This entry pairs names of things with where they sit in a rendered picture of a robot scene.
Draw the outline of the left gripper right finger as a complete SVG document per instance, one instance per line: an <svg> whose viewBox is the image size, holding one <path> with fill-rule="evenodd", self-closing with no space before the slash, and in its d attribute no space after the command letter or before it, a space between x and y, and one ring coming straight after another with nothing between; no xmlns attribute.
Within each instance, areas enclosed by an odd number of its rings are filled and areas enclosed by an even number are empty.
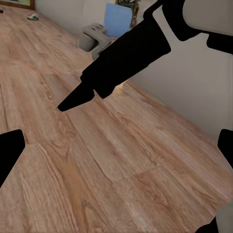
<svg viewBox="0 0 233 233"><path fill-rule="evenodd" d="M233 168L233 131L221 129L217 145Z"/></svg>

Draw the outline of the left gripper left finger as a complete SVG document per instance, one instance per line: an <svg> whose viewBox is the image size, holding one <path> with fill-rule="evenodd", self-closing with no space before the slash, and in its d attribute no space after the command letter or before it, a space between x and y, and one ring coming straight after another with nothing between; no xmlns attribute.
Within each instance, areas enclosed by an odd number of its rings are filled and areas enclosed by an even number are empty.
<svg viewBox="0 0 233 233"><path fill-rule="evenodd" d="M25 149L21 129L0 134L0 187Z"/></svg>

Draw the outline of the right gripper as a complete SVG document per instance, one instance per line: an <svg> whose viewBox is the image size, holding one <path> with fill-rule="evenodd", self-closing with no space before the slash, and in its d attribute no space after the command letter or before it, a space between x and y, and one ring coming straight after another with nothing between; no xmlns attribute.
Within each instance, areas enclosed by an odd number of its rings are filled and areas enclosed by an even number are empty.
<svg viewBox="0 0 233 233"><path fill-rule="evenodd" d="M117 85L148 66L136 52L128 32L106 47L81 75L82 82L58 105L66 111L93 99L96 91L102 99L111 95Z"/></svg>

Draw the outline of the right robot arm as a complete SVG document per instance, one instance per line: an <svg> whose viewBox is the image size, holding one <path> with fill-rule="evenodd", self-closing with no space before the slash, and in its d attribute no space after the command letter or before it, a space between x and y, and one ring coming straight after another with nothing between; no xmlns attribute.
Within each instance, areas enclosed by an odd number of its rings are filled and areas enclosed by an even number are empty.
<svg viewBox="0 0 233 233"><path fill-rule="evenodd" d="M162 5L167 23L181 41L199 33L209 34L209 48L233 54L233 0L158 0L143 14L144 20L111 43L104 25L82 28L79 47L92 51L94 60L81 75L82 82L58 105L66 111L93 99L111 95L150 63L171 52L171 47L152 13Z"/></svg>

